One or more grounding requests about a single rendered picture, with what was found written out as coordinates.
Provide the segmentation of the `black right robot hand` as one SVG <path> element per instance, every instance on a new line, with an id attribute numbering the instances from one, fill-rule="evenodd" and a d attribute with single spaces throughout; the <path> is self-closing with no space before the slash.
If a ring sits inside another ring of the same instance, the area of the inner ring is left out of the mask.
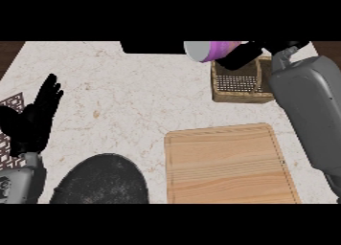
<path id="1" fill-rule="evenodd" d="M 228 70 L 235 71 L 263 55 L 263 50 L 276 55 L 291 47 L 301 49 L 307 45 L 309 41 L 250 41 L 241 44 L 226 57 L 217 59 L 217 63 Z"/>

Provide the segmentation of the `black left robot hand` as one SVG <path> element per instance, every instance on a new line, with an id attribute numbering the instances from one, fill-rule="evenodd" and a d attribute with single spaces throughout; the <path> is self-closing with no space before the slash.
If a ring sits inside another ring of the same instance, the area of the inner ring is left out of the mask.
<path id="1" fill-rule="evenodd" d="M 37 98 L 23 112 L 0 105 L 0 128 L 11 137 L 11 156 L 23 153 L 42 153 L 48 147 L 52 121 L 58 110 L 64 91 L 55 74 L 49 74 L 42 85 Z"/>

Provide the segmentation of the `purple can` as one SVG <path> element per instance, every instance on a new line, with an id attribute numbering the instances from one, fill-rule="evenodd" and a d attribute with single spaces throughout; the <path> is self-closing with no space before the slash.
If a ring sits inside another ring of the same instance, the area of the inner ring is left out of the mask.
<path id="1" fill-rule="evenodd" d="M 225 58 L 241 44 L 241 41 L 186 41 L 185 49 L 194 61 L 208 62 Z"/>

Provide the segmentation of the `brown wicker basket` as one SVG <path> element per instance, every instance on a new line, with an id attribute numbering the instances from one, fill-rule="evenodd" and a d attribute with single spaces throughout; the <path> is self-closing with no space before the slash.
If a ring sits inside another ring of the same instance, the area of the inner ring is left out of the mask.
<path id="1" fill-rule="evenodd" d="M 275 100 L 269 80 L 272 57 L 260 56 L 239 70 L 231 71 L 211 62 L 214 102 L 267 103 Z"/>

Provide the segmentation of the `wooden cutting board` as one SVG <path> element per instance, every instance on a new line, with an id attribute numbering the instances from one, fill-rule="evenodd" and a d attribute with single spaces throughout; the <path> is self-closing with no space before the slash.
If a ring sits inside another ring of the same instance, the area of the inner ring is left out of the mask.
<path id="1" fill-rule="evenodd" d="M 269 124 L 173 131 L 164 145 L 172 204 L 301 202 Z"/>

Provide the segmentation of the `brown patterned placemat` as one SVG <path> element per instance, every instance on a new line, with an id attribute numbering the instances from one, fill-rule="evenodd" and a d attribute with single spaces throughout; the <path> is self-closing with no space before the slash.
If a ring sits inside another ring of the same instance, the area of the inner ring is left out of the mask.
<path id="1" fill-rule="evenodd" d="M 18 113 L 21 113 L 25 107 L 23 93 L 18 93 L 2 100 L 0 105 L 9 106 L 18 111 Z M 2 132 L 0 129 L 0 170 L 23 166 L 24 160 L 11 156 L 11 137 Z"/>

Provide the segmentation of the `dark speckled oval pan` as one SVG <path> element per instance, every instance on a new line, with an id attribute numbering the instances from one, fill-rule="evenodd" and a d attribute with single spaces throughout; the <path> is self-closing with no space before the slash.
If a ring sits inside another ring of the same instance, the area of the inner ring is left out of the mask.
<path id="1" fill-rule="evenodd" d="M 82 161 L 54 190 L 52 204 L 149 204 L 148 183 L 136 164 L 105 153 Z"/>

